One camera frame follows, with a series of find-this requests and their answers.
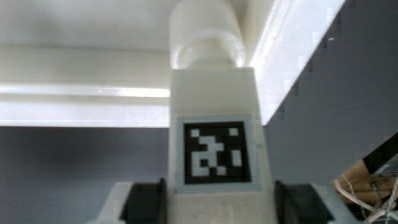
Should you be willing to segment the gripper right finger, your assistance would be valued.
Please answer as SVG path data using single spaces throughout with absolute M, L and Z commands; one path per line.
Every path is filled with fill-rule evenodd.
M 331 186 L 277 181 L 274 198 L 279 224 L 361 224 Z

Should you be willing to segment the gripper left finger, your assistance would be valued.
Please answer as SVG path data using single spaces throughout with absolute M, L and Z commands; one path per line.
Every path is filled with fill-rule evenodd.
M 167 224 L 167 183 L 117 182 L 87 224 Z

